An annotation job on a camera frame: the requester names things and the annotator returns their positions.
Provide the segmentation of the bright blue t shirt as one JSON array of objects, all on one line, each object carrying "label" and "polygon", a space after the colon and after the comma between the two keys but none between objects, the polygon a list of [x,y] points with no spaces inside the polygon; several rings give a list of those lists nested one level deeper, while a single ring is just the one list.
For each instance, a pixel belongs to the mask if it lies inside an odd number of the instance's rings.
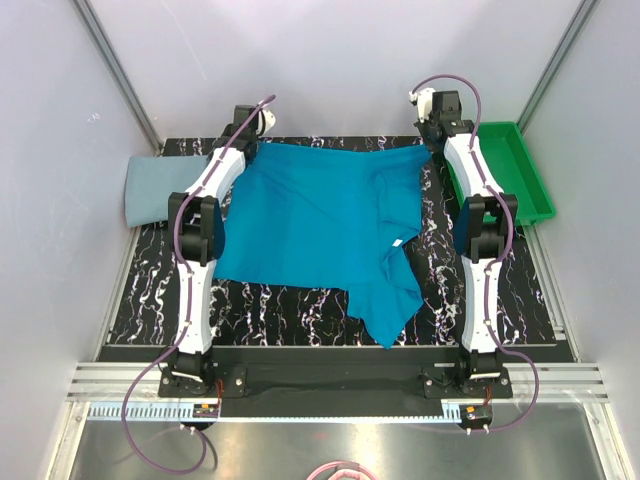
[{"label": "bright blue t shirt", "polygon": [[234,182],[217,279],[337,288],[391,347],[423,304],[404,251],[422,227],[422,145],[353,152],[263,143]]}]

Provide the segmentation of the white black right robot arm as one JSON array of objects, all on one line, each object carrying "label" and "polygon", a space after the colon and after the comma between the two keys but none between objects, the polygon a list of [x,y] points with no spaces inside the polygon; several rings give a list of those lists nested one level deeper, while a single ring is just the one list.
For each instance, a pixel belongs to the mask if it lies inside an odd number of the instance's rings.
[{"label": "white black right robot arm", "polygon": [[466,310],[459,356],[450,374],[466,396],[500,381],[498,283],[511,250],[518,200],[506,194],[490,172],[477,127],[462,118],[459,93],[422,88],[410,94],[415,126],[430,152],[446,161],[463,194],[453,239],[465,275]]}]

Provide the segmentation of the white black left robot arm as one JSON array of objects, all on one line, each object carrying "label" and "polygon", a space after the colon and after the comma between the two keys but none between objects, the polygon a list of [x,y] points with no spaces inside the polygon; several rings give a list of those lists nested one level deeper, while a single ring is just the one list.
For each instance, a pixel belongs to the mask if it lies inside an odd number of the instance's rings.
[{"label": "white black left robot arm", "polygon": [[260,106],[236,106],[204,171],[186,191],[168,199],[180,286],[178,332],[168,357],[168,376],[171,382],[180,379],[196,396],[208,394],[216,384],[209,309],[213,273],[226,242],[220,203],[255,158],[263,132]]}]

